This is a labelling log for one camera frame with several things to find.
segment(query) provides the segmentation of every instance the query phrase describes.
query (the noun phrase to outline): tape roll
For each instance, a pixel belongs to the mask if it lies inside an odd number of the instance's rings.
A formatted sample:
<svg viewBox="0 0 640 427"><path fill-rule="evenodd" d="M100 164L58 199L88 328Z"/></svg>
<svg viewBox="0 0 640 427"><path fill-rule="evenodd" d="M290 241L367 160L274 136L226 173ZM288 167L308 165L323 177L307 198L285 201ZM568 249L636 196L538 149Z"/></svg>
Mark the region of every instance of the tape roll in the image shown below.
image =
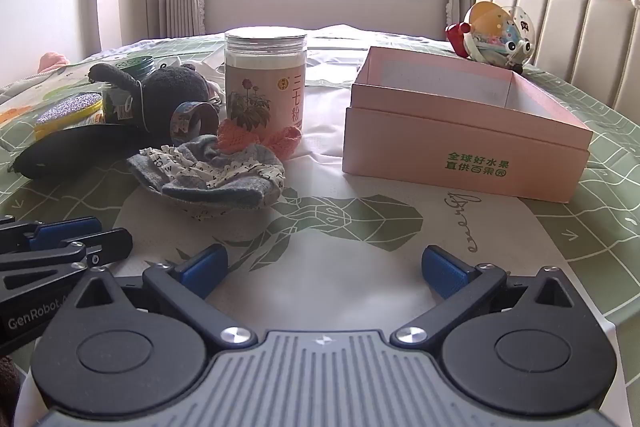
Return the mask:
<svg viewBox="0 0 640 427"><path fill-rule="evenodd" d="M218 132L218 112L209 102L184 102L171 119L171 139L174 146L190 142L202 134Z"/></svg>

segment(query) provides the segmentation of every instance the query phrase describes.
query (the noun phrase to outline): pink label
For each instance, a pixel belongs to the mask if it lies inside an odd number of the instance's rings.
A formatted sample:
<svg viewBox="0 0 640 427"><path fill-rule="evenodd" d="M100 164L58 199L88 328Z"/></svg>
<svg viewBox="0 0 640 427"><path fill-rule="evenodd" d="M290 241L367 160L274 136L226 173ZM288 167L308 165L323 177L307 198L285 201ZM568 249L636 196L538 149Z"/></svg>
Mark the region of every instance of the pink label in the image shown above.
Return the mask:
<svg viewBox="0 0 640 427"><path fill-rule="evenodd" d="M295 125L302 129L305 66L285 70L225 67L226 117L260 139Z"/></svg>

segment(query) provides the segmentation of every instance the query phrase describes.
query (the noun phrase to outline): bedsheet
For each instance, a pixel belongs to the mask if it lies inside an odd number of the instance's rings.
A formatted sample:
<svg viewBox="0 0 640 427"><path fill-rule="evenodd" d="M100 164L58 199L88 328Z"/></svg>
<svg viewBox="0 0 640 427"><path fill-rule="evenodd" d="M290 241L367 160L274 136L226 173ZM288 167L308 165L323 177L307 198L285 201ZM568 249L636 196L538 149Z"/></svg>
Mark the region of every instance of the bedsheet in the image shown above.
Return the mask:
<svg viewBox="0 0 640 427"><path fill-rule="evenodd" d="M310 33L303 140L286 162L287 188L273 208L206 219L158 205L122 162L74 180L29 181L6 171L32 142L34 120L46 108L94 89L86 73L96 61L149 54L156 65L175 57L211 63L222 45L220 35L141 41L0 90L2 212L43 221L93 215L105 228L126 227L134 249L113 267L118 275L180 263L210 243L223 243L232 270L208 299L260 334L380 328L388 335L438 302L420 275L428 244L469 264L495 263L519 275L560 266L618 352L616 381L602 410L620 426L640 427L640 130L543 71L527 67L524 75L594 131L588 167L569 204L343 174L344 113L367 49L452 55L444 42L348 26ZM216 65L213 77L223 82ZM552 158L548 168L554 168ZM14 354L25 371L32 349ZM18 427L42 412L37 403L28 378Z"/></svg>

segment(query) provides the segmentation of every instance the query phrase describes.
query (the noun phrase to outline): pink cloth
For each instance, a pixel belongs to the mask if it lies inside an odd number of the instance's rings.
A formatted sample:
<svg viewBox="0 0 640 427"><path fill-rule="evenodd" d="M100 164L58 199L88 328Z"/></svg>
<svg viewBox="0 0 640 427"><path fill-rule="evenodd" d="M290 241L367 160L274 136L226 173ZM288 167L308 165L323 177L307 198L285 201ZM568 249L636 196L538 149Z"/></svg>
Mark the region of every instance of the pink cloth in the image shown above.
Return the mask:
<svg viewBox="0 0 640 427"><path fill-rule="evenodd" d="M238 127L229 119L223 120L218 127L218 148L225 154L240 152L248 145L258 143L273 151L278 160L283 161L291 157L300 140L302 133L294 126L285 127L264 142L260 142L257 134Z"/></svg>
<svg viewBox="0 0 640 427"><path fill-rule="evenodd" d="M38 66L38 73L46 73L47 71L57 70L62 66L70 64L68 58L65 55L60 55L56 52L47 52L40 57L40 65Z"/></svg>

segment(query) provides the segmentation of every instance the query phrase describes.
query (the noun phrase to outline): cardboard box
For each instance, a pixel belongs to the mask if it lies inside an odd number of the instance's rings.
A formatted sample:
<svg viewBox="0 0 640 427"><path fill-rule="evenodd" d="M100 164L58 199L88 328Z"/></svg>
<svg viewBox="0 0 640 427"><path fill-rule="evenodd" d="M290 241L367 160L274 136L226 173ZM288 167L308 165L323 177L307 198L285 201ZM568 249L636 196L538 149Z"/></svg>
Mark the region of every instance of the cardboard box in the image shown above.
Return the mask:
<svg viewBox="0 0 640 427"><path fill-rule="evenodd" d="M372 47L351 88L342 170L566 203L592 135L512 71Z"/></svg>

